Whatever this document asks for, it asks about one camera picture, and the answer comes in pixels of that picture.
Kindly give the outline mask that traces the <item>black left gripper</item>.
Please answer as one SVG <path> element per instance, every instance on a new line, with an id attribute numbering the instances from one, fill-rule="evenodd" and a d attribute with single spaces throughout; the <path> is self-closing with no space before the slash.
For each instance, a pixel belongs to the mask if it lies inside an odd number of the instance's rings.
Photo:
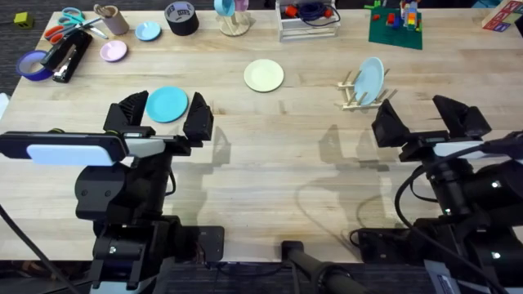
<path id="1" fill-rule="evenodd" d="M 148 91 L 131 94 L 110 105 L 104 131 L 139 127 Z M 130 167 L 87 166 L 79 174 L 74 192 L 76 217 L 97 223 L 146 223 L 163 219 L 164 199 L 175 192 L 174 156 L 189 156 L 193 147 L 212 139 L 214 117 L 203 96 L 196 92 L 183 126 L 184 136 L 167 139 L 167 148 L 145 158 L 135 158 Z"/>

